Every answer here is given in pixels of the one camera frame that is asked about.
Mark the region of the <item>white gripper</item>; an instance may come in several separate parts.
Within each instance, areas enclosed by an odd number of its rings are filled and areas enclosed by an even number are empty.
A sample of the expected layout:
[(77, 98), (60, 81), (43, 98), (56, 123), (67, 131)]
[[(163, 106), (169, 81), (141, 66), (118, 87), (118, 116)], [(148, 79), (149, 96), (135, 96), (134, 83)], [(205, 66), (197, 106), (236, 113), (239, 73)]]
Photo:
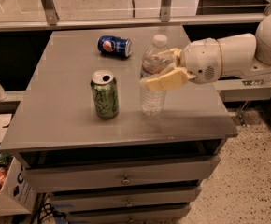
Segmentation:
[(166, 67), (171, 63), (183, 67), (142, 78), (140, 87), (145, 91), (169, 91), (181, 88), (189, 80), (203, 84), (216, 82), (221, 77), (221, 47), (219, 42), (213, 38), (194, 41), (188, 44), (183, 51), (178, 48), (159, 51), (157, 57), (161, 67)]

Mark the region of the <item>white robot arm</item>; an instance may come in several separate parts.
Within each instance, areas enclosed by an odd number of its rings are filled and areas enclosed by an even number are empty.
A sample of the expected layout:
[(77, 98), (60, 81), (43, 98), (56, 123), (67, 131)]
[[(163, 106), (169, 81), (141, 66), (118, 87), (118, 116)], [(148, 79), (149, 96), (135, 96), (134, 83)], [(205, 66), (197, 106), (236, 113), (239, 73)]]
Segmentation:
[(140, 87), (146, 91), (168, 91), (189, 81), (203, 84), (223, 77), (270, 80), (271, 15), (260, 22), (255, 34), (193, 41), (178, 57), (178, 63), (169, 64), (160, 74), (141, 79)]

